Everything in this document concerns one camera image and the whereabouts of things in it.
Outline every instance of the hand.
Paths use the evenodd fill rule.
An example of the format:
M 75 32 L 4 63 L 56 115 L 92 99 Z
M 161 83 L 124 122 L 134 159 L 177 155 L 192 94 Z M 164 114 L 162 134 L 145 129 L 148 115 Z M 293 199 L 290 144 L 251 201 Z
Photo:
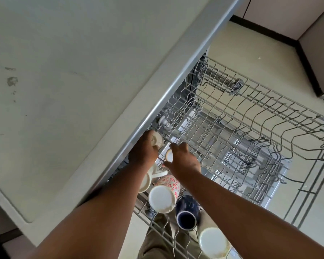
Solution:
M 158 147 L 151 145 L 153 130 L 145 131 L 129 153 L 129 163 L 138 163 L 149 169 L 159 156 Z
M 178 179 L 190 175 L 192 172 L 200 173 L 200 163 L 197 158 L 188 151 L 188 144 L 170 144 L 173 152 L 173 162 L 164 162 L 172 174 Z

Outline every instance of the pants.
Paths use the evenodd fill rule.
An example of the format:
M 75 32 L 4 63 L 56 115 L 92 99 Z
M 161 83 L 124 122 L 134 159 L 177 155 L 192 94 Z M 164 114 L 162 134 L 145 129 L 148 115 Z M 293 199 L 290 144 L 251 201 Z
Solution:
M 188 255 L 188 258 L 195 259 L 209 259 L 204 254 L 201 254 L 199 244 L 190 238 L 187 231 L 179 230 L 175 233 L 176 249 L 174 250 L 172 230 L 170 223 L 164 214 L 157 214 L 153 227 L 170 242 L 165 241 L 160 234 L 154 229 L 149 228 L 147 235 L 145 236 L 144 242 L 139 250 L 138 259 L 183 259 L 184 255 Z

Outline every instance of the person's left hand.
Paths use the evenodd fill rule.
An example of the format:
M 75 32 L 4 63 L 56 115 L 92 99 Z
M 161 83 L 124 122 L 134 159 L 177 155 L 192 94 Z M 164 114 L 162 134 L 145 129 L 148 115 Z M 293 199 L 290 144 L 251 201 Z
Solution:
M 129 153 L 129 163 L 138 163 L 150 168 L 159 156 L 158 147 L 151 145 L 153 130 L 145 131 Z

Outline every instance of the navy blue mug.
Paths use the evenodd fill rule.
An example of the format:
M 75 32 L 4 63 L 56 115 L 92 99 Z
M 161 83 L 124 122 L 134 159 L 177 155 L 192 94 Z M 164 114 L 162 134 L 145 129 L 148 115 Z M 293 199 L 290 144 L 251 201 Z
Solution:
M 175 205 L 177 225 L 186 231 L 194 229 L 199 222 L 200 207 L 193 196 L 182 196 Z

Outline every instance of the dishwasher rack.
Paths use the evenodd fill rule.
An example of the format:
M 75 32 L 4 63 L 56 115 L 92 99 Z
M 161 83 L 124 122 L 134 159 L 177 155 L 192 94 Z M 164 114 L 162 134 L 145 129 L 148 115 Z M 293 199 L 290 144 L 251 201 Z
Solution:
M 276 212 L 272 197 L 280 188 L 290 194 L 283 218 L 298 228 L 324 184 L 324 117 L 207 56 L 149 129 L 165 140 L 159 166 L 170 143 L 187 142 L 202 174 L 246 200 Z M 163 236 L 148 203 L 150 189 L 138 195 L 134 213 Z M 175 235 L 173 242 L 163 238 L 185 258 L 202 257 L 184 250 Z M 190 241 L 195 236 L 190 232 Z

